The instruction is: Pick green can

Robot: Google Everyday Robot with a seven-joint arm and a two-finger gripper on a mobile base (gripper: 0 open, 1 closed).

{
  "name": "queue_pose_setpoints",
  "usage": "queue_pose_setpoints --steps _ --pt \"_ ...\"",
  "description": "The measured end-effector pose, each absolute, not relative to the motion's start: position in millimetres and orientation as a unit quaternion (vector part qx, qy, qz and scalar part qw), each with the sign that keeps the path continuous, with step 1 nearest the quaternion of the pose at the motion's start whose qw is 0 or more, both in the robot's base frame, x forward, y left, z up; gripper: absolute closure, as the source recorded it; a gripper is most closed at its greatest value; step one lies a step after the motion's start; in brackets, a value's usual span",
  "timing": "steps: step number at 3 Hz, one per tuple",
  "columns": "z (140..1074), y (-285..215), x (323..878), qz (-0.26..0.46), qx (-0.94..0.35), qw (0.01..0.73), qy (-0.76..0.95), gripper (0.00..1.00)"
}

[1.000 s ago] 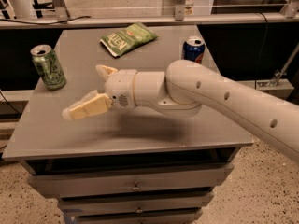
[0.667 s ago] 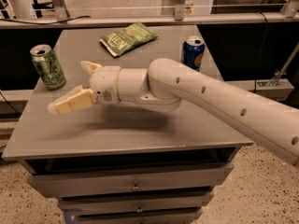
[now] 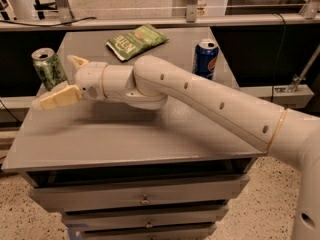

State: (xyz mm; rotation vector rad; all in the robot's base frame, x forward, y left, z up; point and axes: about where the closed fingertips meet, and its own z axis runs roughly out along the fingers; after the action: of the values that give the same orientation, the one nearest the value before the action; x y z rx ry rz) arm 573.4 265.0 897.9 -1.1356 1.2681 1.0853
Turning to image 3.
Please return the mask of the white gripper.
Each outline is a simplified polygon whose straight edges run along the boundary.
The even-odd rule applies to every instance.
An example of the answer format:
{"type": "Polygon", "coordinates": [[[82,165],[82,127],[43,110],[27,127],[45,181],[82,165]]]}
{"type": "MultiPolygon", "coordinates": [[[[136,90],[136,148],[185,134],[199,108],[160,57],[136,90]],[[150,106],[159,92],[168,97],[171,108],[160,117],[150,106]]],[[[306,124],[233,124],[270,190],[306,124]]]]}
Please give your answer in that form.
{"type": "Polygon", "coordinates": [[[64,81],[51,91],[41,94],[31,103],[37,110],[51,110],[79,102],[83,97],[87,100],[103,101],[106,99],[102,87],[106,62],[89,62],[76,55],[68,55],[67,60],[75,74],[76,85],[64,81]]]}

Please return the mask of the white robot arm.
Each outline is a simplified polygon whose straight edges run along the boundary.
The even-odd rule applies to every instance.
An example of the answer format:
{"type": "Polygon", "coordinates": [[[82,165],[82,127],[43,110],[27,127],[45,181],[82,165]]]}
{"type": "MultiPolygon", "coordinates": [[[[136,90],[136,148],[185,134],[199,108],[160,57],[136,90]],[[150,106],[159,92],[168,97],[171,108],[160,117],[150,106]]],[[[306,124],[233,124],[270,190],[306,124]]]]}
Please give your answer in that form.
{"type": "Polygon", "coordinates": [[[67,57],[75,83],[62,82],[32,102],[39,110],[84,98],[156,110],[169,96],[189,105],[258,150],[301,172],[291,240],[320,238],[320,118],[261,100],[192,74],[155,56],[132,65],[67,57]]]}

